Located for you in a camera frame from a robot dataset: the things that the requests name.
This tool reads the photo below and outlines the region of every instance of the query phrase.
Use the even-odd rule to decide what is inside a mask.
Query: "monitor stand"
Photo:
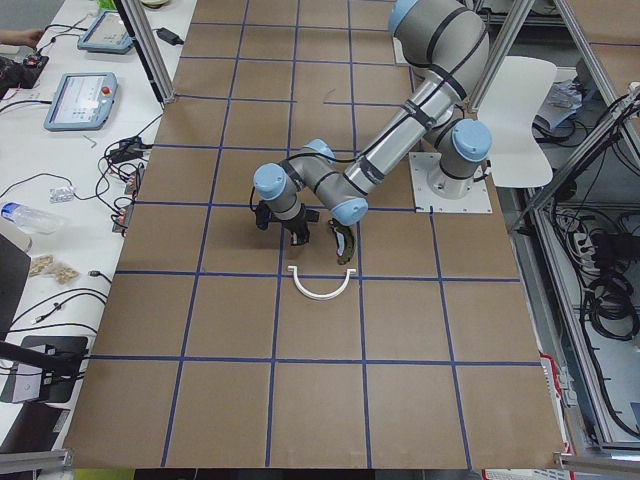
[[[14,398],[21,398],[26,390],[40,388],[37,398],[32,401],[49,403],[66,403],[71,399],[75,387],[80,365],[87,353],[86,337],[49,337],[29,336],[25,337],[21,346],[7,342],[0,342],[0,358],[13,360],[12,372],[16,372],[18,365],[26,364],[42,369],[43,376],[9,375],[5,383],[0,402],[16,403]],[[51,347],[55,349],[54,355],[48,355],[31,350],[32,347]],[[44,374],[52,373],[54,381],[50,384],[43,382]]]

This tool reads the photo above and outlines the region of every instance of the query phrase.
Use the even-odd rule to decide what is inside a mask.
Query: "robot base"
[[[429,213],[433,208],[436,213],[492,213],[491,201],[484,180],[471,184],[467,194],[459,199],[443,198],[435,193],[427,182],[429,172],[437,168],[440,162],[439,153],[409,154],[413,199],[416,212]],[[476,176],[482,172],[478,168]]]

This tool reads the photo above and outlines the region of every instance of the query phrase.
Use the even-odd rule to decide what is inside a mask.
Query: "small packet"
[[[80,274],[65,263],[54,262],[43,270],[42,275],[52,276],[59,284],[64,285]]]
[[[76,189],[72,186],[52,188],[49,190],[50,203],[70,202],[75,198]]]
[[[35,277],[40,275],[53,263],[53,255],[42,255],[31,259],[31,266],[29,267],[29,276]]]

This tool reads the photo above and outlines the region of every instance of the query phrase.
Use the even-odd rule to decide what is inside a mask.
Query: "person's hand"
[[[18,40],[20,45],[26,45],[27,47],[36,48],[38,42],[44,35],[44,30],[39,30],[37,28],[31,28],[29,30],[22,30],[21,32],[17,32]]]
[[[26,45],[36,48],[38,42],[44,35],[44,30],[30,28],[28,30],[0,30],[0,43],[5,45]]]

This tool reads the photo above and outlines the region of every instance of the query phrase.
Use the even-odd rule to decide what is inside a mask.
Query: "plastic bottle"
[[[49,235],[62,227],[64,218],[52,213],[36,210],[19,203],[9,202],[2,205],[2,218],[16,224],[27,233],[42,233]]]

